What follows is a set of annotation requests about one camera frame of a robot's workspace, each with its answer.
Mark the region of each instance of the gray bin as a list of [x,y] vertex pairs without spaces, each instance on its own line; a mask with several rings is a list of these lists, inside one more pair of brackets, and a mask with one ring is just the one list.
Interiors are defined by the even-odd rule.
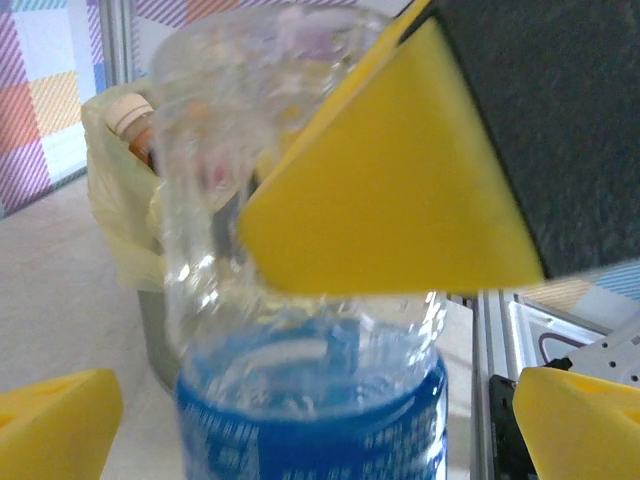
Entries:
[[180,362],[167,341],[164,294],[138,290],[138,302],[149,363],[160,383],[173,391]]

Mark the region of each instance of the metal frame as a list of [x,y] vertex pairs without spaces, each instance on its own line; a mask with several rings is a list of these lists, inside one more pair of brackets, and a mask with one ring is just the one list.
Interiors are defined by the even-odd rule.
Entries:
[[[527,335],[527,332],[530,336],[531,332],[528,329],[528,324],[519,321],[517,314],[511,311],[514,304],[523,308],[533,309],[538,313],[554,317],[603,336],[609,335],[607,339],[609,339],[609,343],[612,346],[614,345],[613,340],[615,340],[616,346],[620,344],[621,348],[624,347],[629,351],[633,350],[635,352],[637,348],[632,347],[638,347],[636,344],[638,342],[637,339],[640,338],[640,324],[638,323],[635,323],[635,326],[627,325],[626,329],[621,329],[624,330],[624,335],[622,335],[624,338],[618,338],[616,334],[610,335],[612,332],[606,327],[593,324],[566,312],[545,307],[527,299],[518,292],[480,292],[473,305],[472,421],[475,426],[475,435],[472,445],[472,452],[474,452],[472,456],[472,480],[493,480],[495,478],[493,427],[489,414],[489,378],[497,374],[517,380],[524,367],[535,365],[533,363],[535,362],[535,356],[532,355],[532,352],[527,351],[526,342],[522,338],[523,335]],[[576,350],[569,357],[572,360],[575,358],[579,367],[584,367],[582,363],[589,363],[589,368],[583,368],[583,370],[591,372],[593,371],[591,365],[594,362],[591,357],[587,358],[587,356],[593,350],[598,348],[602,350],[601,344],[607,339],[598,341],[593,347]],[[610,353],[614,354],[614,349],[611,348],[610,350]],[[604,357],[600,352],[596,353],[598,353],[597,359],[604,365]],[[636,353],[626,354],[626,356],[633,359],[638,358]],[[622,364],[621,358],[616,357],[616,360]],[[634,369],[633,372],[635,372],[638,367],[629,365],[629,368]],[[629,371],[631,370],[627,369],[623,374],[626,377],[630,375],[637,376],[633,372],[630,374]]]
[[99,10],[105,80],[108,88],[133,80],[132,2],[128,0],[100,0]]
[[640,388],[640,318],[569,355],[570,371]]

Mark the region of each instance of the electrical cable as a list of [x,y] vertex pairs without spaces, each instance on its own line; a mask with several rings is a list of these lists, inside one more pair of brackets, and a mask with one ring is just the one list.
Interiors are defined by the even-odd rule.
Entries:
[[584,342],[574,340],[573,338],[569,338],[559,333],[545,332],[538,337],[538,348],[540,349],[540,355],[542,355],[542,360],[544,361],[544,363],[549,363],[551,361],[551,358],[549,358],[549,354],[547,353],[547,349],[544,345],[544,342],[546,340],[558,340],[559,342],[576,348],[584,347],[586,345],[586,343]]

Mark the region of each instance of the bottle cap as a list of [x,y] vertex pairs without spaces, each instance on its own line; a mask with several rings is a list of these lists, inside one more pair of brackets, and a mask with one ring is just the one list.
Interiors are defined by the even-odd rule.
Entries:
[[141,115],[153,112],[149,102],[137,93],[128,93],[120,97],[105,112],[108,127],[118,136]]

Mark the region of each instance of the checkered fabric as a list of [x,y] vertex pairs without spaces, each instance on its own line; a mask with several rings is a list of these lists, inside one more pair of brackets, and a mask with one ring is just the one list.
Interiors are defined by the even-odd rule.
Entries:
[[[356,5],[358,0],[288,0],[306,5]],[[147,75],[151,57],[175,30],[212,13],[258,5],[277,5],[287,0],[134,0],[131,32],[134,76]]]
[[0,0],[0,214],[81,174],[80,105],[104,90],[97,0]]

